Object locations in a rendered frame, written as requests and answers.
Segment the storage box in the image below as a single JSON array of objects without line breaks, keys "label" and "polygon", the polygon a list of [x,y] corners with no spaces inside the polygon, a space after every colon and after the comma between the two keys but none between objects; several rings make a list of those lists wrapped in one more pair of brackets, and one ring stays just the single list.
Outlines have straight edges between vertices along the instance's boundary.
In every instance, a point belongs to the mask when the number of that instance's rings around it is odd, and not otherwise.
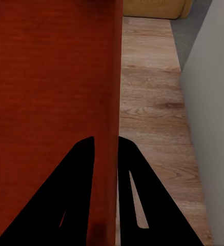
[{"label": "storage box", "polygon": [[0,0],[0,237],[94,137],[85,246],[115,246],[123,0]]}]

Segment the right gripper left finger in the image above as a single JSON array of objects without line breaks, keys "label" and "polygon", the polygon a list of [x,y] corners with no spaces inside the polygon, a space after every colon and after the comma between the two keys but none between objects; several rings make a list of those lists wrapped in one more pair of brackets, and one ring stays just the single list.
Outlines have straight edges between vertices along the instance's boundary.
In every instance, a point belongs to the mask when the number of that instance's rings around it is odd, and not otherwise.
[{"label": "right gripper left finger", "polygon": [[94,137],[77,142],[0,237],[0,246],[85,246]]}]

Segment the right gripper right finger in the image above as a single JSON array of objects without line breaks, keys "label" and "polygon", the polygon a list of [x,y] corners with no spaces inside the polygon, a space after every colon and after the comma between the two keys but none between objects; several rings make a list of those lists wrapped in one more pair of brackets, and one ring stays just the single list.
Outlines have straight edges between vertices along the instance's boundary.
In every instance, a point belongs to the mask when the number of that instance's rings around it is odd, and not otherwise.
[{"label": "right gripper right finger", "polygon": [[[137,225],[131,171],[149,229]],[[204,246],[136,144],[118,137],[121,246]]]}]

